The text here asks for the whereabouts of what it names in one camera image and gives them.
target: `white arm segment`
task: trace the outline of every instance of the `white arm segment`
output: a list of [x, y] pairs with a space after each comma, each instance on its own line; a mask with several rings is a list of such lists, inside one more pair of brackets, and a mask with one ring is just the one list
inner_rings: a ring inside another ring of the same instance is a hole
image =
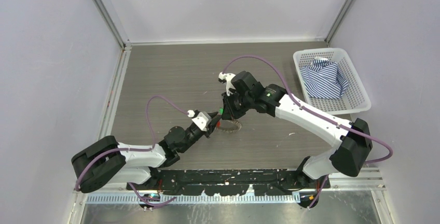
[[[339, 124], [345, 126], [350, 126], [350, 121], [346, 119], [341, 119], [333, 115], [327, 114], [313, 106], [306, 104], [297, 97], [294, 96], [302, 106], [323, 115], [327, 118], [333, 119]], [[335, 153], [336, 149], [339, 148], [342, 141], [340, 137], [346, 136], [348, 131], [338, 128], [333, 124], [328, 123], [304, 110], [301, 110], [299, 106], [295, 105], [290, 97], [286, 94], [279, 101], [280, 106], [275, 108], [275, 116], [280, 119], [285, 119], [292, 123], [303, 127], [304, 129], [316, 134], [318, 137], [325, 140], [331, 145], [331, 149], [318, 156], [310, 157], [306, 164], [304, 165], [303, 172], [312, 179], [318, 179], [323, 175], [328, 175], [330, 173], [338, 172], [329, 160], [330, 156]]]
[[[126, 145], [119, 143], [118, 148], [149, 149], [151, 145]], [[111, 183], [135, 183], [143, 184], [150, 177], [148, 167], [159, 167], [166, 160], [165, 152], [160, 145], [154, 146], [152, 151], [121, 151], [126, 164], [108, 182]]]

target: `cloth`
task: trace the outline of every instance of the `cloth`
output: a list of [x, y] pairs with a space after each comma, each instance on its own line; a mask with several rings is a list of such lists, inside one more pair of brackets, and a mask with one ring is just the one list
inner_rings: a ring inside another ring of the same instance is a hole
[[310, 97], [340, 99], [348, 87], [348, 81], [338, 63], [327, 58], [315, 57], [308, 66], [299, 69]]

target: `black mounting base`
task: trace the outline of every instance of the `black mounting base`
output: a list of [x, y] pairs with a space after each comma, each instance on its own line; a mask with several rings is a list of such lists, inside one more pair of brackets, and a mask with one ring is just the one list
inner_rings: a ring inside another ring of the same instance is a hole
[[[311, 181], [302, 187], [295, 181], [295, 171], [286, 169], [264, 170], [161, 170], [150, 168], [152, 177], [143, 185], [136, 185], [137, 190], [160, 190], [166, 195], [206, 195], [221, 196], [243, 195], [250, 184], [255, 196], [289, 195], [292, 191], [316, 189], [318, 181]], [[327, 181], [324, 188], [329, 188]]]

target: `metal frame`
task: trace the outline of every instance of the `metal frame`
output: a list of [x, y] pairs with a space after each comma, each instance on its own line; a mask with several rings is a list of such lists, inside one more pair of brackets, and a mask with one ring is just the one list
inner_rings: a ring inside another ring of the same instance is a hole
[[122, 25], [120, 24], [119, 27], [116, 26], [115, 21], [113, 19], [117, 19], [118, 23], [120, 23], [119, 19], [115, 14], [113, 16], [110, 15], [107, 8], [109, 8], [109, 3], [107, 2], [107, 5], [104, 4], [103, 0], [93, 0], [96, 7], [98, 8], [99, 13], [103, 17], [105, 23], [107, 24], [108, 28], [112, 32], [114, 38], [116, 39], [116, 42], [118, 42], [119, 46], [124, 49], [126, 46], [130, 46], [130, 40], [128, 38], [125, 38], [127, 35], [123, 31]]
[[[113, 121], [116, 114], [119, 96], [122, 90], [123, 80], [127, 70], [132, 44], [130, 43], [130, 40], [126, 36], [125, 32], [123, 31], [123, 27], [119, 19], [117, 18], [116, 12], [112, 8], [111, 4], [109, 4], [108, 2], [109, 0], [107, 0], [107, 2], [105, 3], [103, 2], [103, 0], [93, 0], [93, 1], [96, 4], [107, 26], [111, 30], [114, 38], [116, 39], [120, 47], [123, 49], [121, 58], [115, 70], [114, 80], [109, 91], [108, 101], [105, 106], [105, 110], [101, 122], [99, 138], [102, 138], [106, 135], [109, 135], [113, 127]], [[335, 22], [332, 25], [332, 28], [328, 36], [325, 38], [325, 42], [327, 42], [327, 44], [329, 44], [332, 38], [334, 37], [347, 11], [353, 4], [353, 1], [354, 0], [345, 1], [343, 7], [341, 8], [341, 11], [339, 12]], [[159, 43], [136, 44], [136, 45], [157, 45], [157, 44]], [[176, 44], [176, 43], [170, 42], [170, 43], [161, 43], [161, 44]], [[369, 168], [369, 167], [362, 168], [361, 173], [356, 178], [348, 177], [341, 173], [334, 173], [329, 176], [329, 180], [331, 183], [331, 188], [324, 189], [325, 191], [370, 190], [375, 200], [376, 208], [379, 213], [381, 222], [394, 223], [393, 216], [390, 212], [390, 209], [392, 208], [389, 208], [388, 205], [389, 201], [386, 200], [388, 193], [386, 192], [386, 188], [384, 186], [378, 168]], [[122, 195], [125, 195], [129, 198], [124, 198], [124, 200], [127, 200], [128, 202], [131, 202], [133, 204], [138, 204], [139, 201], [135, 197], [134, 193], [132, 191], [127, 191], [125, 189], [125, 186], [126, 186], [125, 184], [112, 184], [111, 186], [106, 186], [101, 190], [91, 194], [74, 192], [72, 195], [72, 210], [68, 214], [67, 223], [72, 223], [72, 224], [80, 223], [84, 213], [85, 205], [88, 202], [93, 202], [94, 204], [97, 204], [99, 202], [110, 203], [111, 201], [111, 203], [114, 204], [116, 200], [122, 199], [120, 198]], [[243, 203], [243, 201], [246, 203], [295, 202], [293, 196], [290, 195], [286, 195], [285, 197], [279, 197], [279, 198], [255, 197], [253, 195], [253, 189], [249, 188], [248, 192], [246, 193], [246, 195], [244, 195], [243, 198], [236, 197], [234, 199], [233, 197], [216, 197], [216, 196], [207, 197], [205, 195], [198, 197], [188, 197], [181, 195], [178, 196], [177, 200], [174, 201], [172, 204], [188, 204], [188, 203], [198, 203], [198, 202], [206, 203], [207, 201], [210, 203], [237, 203], [237, 201], [241, 201], [241, 203]]]
[[[109, 88], [107, 101], [105, 102], [103, 109], [103, 117], [101, 120], [101, 129], [98, 135], [98, 139], [101, 139], [112, 132], [113, 121], [115, 120], [116, 109], [118, 107], [119, 97], [122, 90], [123, 80], [127, 71], [128, 61], [130, 59], [131, 46], [125, 47], [124, 51], [119, 58], [119, 62], [116, 66], [115, 73], [113, 75], [112, 85]], [[85, 202], [88, 194], [81, 192], [73, 192], [72, 197], [72, 210], [68, 216], [68, 224], [79, 224], [83, 216]]]
[[121, 48], [130, 47], [131, 45], [177, 45], [177, 44], [228, 44], [228, 43], [278, 43], [278, 42], [292, 42], [292, 41], [325, 41], [327, 45], [330, 44], [336, 31], [342, 23], [347, 11], [352, 6], [354, 0], [346, 0], [332, 24], [332, 27], [326, 38], [314, 38], [314, 39], [258, 39], [258, 40], [207, 40], [207, 41], [168, 41], [159, 43], [131, 43], [127, 34], [125, 33], [122, 23], [117, 16], [116, 10], [113, 8], [111, 0], [93, 0], [96, 4], [98, 11], [104, 18], [107, 26], [112, 32], [114, 38], [118, 42]]
[[336, 34], [336, 31], [338, 30], [344, 17], [346, 16], [347, 11], [353, 5], [353, 2], [354, 2], [354, 0], [346, 0], [345, 1], [344, 5], [341, 8], [341, 11], [339, 12], [338, 16], [336, 17], [335, 22], [333, 22], [332, 28], [330, 28], [330, 31], [329, 31], [326, 39], [324, 40], [327, 43], [327, 45], [329, 45], [330, 42], [332, 41], [333, 37]]
[[385, 204], [389, 210], [388, 212], [390, 213], [391, 220], [393, 221], [393, 223], [401, 223], [401, 221], [395, 215], [396, 211], [395, 211], [394, 205], [392, 203], [390, 193], [388, 191], [384, 191], [383, 197], [385, 198]]

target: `white wall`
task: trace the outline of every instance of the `white wall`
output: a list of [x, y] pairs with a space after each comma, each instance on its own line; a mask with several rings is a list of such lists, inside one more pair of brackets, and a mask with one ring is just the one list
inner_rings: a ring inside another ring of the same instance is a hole
[[0, 2], [0, 222], [60, 224], [120, 49], [92, 0]]
[[439, 21], [439, 0], [356, 0], [331, 43], [347, 50], [372, 101], [356, 117], [394, 148], [378, 165], [401, 223], [440, 219]]
[[131, 42], [325, 38], [345, 0], [111, 0]]

